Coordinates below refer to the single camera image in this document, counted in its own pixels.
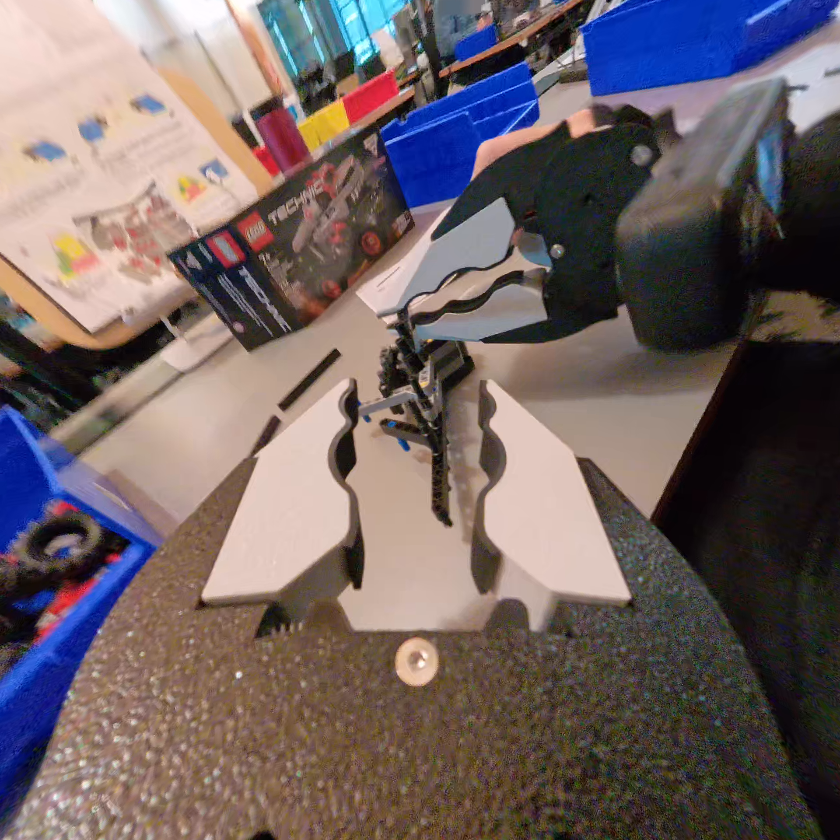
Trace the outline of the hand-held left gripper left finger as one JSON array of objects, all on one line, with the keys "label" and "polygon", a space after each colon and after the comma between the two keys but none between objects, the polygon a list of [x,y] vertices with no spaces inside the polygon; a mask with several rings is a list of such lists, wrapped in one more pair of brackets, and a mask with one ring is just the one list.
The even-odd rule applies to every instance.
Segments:
[{"label": "hand-held left gripper left finger", "polygon": [[257,455],[202,592],[206,606],[309,607],[364,577],[358,386],[346,378]]}]

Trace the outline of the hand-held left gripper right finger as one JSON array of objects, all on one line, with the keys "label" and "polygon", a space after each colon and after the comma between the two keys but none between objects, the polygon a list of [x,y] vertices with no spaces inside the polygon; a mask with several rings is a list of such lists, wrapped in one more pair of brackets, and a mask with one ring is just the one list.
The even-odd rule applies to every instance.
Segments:
[{"label": "hand-held left gripper right finger", "polygon": [[632,594],[574,451],[498,383],[479,384],[471,573],[492,618],[549,632],[561,605],[631,604]]}]

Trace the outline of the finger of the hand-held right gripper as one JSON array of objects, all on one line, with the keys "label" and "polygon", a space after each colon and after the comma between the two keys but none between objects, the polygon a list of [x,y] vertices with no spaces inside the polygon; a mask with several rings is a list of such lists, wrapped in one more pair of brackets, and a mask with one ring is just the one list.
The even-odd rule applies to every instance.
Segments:
[{"label": "finger of the hand-held right gripper", "polygon": [[513,250],[518,250],[528,263],[550,269],[552,262],[542,237],[528,234],[516,239],[516,228],[517,223],[508,200],[502,196],[468,216],[465,221],[457,223],[447,233],[436,234],[431,231],[433,240],[454,233],[455,242],[459,246],[454,270],[444,283],[447,278],[459,272],[488,270],[498,266],[509,258]]},{"label": "finger of the hand-held right gripper", "polygon": [[515,269],[472,297],[448,300],[432,311],[410,316],[417,340],[484,342],[516,329],[548,321],[543,287],[546,268]]}]

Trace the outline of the grey black toy brick chassis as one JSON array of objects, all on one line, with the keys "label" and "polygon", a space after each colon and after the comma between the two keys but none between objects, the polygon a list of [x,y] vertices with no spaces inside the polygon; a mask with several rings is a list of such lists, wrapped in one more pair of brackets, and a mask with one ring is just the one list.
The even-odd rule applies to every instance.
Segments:
[{"label": "grey black toy brick chassis", "polygon": [[450,392],[475,369],[466,345],[450,339],[420,339],[407,308],[395,315],[391,345],[380,355],[378,398],[359,404],[359,417],[389,412],[388,434],[425,445],[433,456],[447,453],[446,405]]}]

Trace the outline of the long black pinned brick beam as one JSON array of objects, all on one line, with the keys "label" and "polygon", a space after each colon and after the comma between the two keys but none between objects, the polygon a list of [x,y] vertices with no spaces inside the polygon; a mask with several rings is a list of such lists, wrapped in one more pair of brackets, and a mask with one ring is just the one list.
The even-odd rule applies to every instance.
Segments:
[{"label": "long black pinned brick beam", "polygon": [[453,526],[449,509],[449,463],[448,463],[448,410],[446,397],[442,402],[435,420],[430,423],[432,437],[432,471],[430,485],[430,508],[435,518],[446,528]]}]

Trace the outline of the person's right hand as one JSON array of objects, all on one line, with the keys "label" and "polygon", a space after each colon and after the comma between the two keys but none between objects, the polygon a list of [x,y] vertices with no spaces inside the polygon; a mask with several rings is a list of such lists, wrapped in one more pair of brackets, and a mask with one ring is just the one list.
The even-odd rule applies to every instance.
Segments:
[{"label": "person's right hand", "polygon": [[616,121],[614,109],[593,106],[574,112],[559,122],[535,124],[486,140],[478,147],[470,180],[473,182],[487,167],[506,154],[522,146],[536,143],[545,137],[551,137],[559,131],[563,137],[567,135],[569,139],[574,140]]}]

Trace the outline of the blue divided bin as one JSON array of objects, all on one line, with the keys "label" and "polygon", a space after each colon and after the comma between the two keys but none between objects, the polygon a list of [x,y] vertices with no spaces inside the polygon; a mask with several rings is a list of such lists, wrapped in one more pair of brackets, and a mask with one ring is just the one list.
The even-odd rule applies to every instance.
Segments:
[{"label": "blue divided bin", "polygon": [[391,121],[380,135],[406,204],[416,209],[456,199],[484,142],[538,119],[539,95],[521,62]]}]

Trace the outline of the black toy set box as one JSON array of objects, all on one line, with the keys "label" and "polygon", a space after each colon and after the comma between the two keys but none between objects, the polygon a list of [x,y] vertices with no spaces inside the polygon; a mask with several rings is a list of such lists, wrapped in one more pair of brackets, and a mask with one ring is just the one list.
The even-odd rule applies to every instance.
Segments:
[{"label": "black toy set box", "polygon": [[168,258],[251,352],[318,319],[413,226],[372,125]]}]

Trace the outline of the red bin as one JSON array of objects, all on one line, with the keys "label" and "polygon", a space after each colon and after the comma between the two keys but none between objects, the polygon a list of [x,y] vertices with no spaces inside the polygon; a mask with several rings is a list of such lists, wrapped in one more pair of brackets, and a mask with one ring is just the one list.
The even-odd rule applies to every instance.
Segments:
[{"label": "red bin", "polygon": [[361,122],[399,94],[395,71],[389,69],[342,95],[343,108],[349,124]]}]

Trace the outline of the white stand base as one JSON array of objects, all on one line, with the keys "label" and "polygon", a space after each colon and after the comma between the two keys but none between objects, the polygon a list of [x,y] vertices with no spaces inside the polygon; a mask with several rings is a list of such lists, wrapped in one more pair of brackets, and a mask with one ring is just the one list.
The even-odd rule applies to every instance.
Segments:
[{"label": "white stand base", "polygon": [[180,374],[193,371],[233,341],[228,327],[214,314],[179,332],[160,353],[161,360]]}]

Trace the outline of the small blue bin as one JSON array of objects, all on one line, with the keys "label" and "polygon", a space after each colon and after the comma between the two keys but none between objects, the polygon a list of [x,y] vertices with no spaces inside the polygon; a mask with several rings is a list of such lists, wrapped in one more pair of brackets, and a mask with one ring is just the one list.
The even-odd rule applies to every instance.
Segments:
[{"label": "small blue bin", "polygon": [[456,43],[455,59],[463,61],[478,56],[495,46],[497,42],[497,29],[494,25],[478,29]]}]

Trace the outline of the maroon tumbler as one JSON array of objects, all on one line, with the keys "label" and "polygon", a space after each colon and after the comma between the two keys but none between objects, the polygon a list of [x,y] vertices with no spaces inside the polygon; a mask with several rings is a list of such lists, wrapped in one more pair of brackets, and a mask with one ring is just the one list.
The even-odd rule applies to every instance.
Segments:
[{"label": "maroon tumbler", "polygon": [[256,126],[283,175],[311,161],[296,121],[282,104],[264,113]]}]

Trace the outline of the person's dark clothed legs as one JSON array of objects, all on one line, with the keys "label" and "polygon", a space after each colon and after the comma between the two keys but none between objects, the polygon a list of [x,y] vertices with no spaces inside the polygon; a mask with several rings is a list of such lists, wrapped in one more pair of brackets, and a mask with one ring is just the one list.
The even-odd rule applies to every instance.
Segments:
[{"label": "person's dark clothed legs", "polygon": [[739,635],[838,838],[838,344],[746,342],[657,521]]}]

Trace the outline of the pile of toy brick parts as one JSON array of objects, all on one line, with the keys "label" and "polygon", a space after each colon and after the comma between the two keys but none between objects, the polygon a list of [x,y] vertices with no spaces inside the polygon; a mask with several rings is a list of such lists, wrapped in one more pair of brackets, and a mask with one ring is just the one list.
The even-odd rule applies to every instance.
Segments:
[{"label": "pile of toy brick parts", "polygon": [[129,546],[65,502],[17,535],[1,559],[2,676],[56,629]]}]

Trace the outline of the blue parts bin with tag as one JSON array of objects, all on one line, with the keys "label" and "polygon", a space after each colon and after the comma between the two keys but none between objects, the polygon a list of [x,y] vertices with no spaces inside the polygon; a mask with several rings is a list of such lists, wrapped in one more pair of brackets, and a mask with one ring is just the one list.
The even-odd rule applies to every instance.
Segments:
[{"label": "blue parts bin with tag", "polygon": [[47,638],[2,675],[2,819],[23,798],[91,642],[161,535],[116,486],[14,409],[2,409],[2,552],[48,507],[65,502],[130,541],[122,558]]}]

